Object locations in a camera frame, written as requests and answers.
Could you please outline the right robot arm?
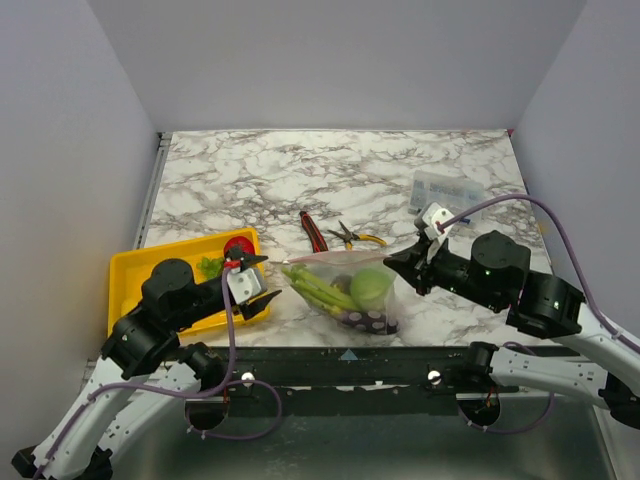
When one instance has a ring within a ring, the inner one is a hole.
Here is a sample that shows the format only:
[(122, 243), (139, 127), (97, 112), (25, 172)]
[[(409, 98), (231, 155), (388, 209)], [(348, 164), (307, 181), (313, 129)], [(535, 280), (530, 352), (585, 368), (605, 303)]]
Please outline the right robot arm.
[(525, 335), (551, 340), (583, 356), (565, 362), (473, 342), (445, 385), (480, 392), (530, 387), (580, 398), (632, 428), (639, 426), (639, 354), (622, 335), (603, 327), (584, 294), (565, 280), (530, 268), (528, 248), (492, 231), (477, 238), (469, 258), (421, 235), (413, 246), (385, 258), (417, 294), (438, 287), (496, 313)]

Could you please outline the dark toy onion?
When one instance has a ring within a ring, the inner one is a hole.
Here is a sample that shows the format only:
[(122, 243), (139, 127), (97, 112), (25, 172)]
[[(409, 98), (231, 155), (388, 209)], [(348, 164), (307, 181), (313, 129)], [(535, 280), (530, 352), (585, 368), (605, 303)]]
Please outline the dark toy onion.
[(347, 274), (341, 274), (336, 276), (332, 282), (331, 286), (339, 290), (340, 292), (349, 295), (350, 294), (350, 286), (351, 286), (352, 276)]

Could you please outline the green toy celery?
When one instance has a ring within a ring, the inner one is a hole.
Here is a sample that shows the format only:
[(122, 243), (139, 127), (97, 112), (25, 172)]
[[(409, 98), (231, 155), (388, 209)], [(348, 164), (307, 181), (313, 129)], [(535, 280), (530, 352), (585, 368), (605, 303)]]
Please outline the green toy celery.
[(312, 307), (338, 318), (359, 310), (353, 298), (311, 273), (303, 265), (283, 266), (289, 285)]

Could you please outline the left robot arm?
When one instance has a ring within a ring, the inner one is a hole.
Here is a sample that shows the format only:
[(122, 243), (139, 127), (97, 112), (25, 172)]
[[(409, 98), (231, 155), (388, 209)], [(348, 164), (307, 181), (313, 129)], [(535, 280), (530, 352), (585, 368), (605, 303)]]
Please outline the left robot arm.
[(171, 409), (222, 395), (236, 352), (222, 359), (203, 343), (183, 347), (178, 334), (219, 312), (251, 319), (265, 310), (275, 295), (257, 267), (263, 260), (233, 247), (222, 274), (203, 283), (184, 260), (157, 264), (70, 410), (40, 444), (14, 455), (16, 471), (31, 479), (108, 479), (125, 449)]

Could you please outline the green toy cabbage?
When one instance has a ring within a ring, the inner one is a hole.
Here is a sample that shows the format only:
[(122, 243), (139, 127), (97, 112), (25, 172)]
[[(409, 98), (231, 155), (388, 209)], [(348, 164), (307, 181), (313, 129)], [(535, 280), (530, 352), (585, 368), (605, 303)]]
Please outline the green toy cabbage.
[(349, 291), (361, 310), (381, 311), (392, 284), (393, 279), (384, 271), (364, 268), (353, 275)]

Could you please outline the purple toy eggplant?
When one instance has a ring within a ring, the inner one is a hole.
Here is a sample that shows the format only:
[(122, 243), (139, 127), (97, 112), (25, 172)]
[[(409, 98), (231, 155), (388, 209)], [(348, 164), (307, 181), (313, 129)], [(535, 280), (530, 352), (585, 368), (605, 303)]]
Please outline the purple toy eggplant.
[(379, 311), (345, 311), (337, 319), (343, 325), (374, 335), (393, 335), (399, 330), (395, 319)]

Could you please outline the clear zip top bag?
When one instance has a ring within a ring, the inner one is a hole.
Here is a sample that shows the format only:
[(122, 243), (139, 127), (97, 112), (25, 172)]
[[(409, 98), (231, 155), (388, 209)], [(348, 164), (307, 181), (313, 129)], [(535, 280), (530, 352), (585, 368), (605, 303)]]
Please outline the clear zip top bag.
[(373, 251), (326, 251), (289, 259), (281, 266), (288, 284), (314, 310), (372, 335), (399, 330), (396, 273), (387, 256)]

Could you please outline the green toy grapes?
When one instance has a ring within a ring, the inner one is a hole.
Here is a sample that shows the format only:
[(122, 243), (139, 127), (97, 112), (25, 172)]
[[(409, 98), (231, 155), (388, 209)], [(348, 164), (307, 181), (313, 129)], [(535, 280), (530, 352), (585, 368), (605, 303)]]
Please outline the green toy grapes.
[(224, 269), (223, 258), (210, 258), (203, 256), (197, 263), (197, 269), (205, 281), (219, 277)]

